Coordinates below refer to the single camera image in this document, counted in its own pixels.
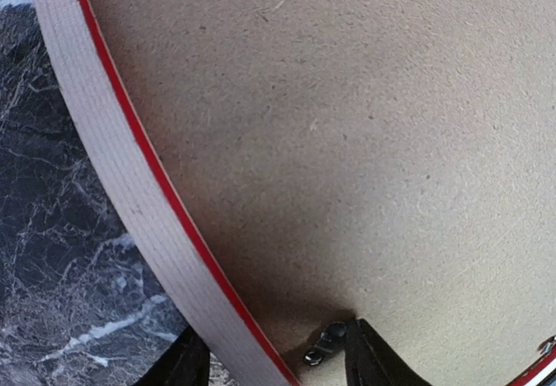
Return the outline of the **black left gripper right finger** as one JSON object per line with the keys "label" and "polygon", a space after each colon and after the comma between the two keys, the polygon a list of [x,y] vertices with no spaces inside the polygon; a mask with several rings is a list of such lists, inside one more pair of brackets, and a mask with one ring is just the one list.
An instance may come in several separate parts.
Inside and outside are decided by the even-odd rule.
{"label": "black left gripper right finger", "polygon": [[347,322],[345,370],[348,386],[430,386],[365,319]]}

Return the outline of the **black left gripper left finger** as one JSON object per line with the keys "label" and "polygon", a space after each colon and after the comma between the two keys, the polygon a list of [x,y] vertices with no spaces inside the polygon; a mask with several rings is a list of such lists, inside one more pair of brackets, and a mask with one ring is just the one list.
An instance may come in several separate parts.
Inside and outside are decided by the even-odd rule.
{"label": "black left gripper left finger", "polygon": [[187,327],[145,374],[146,386],[207,386],[208,346]]}

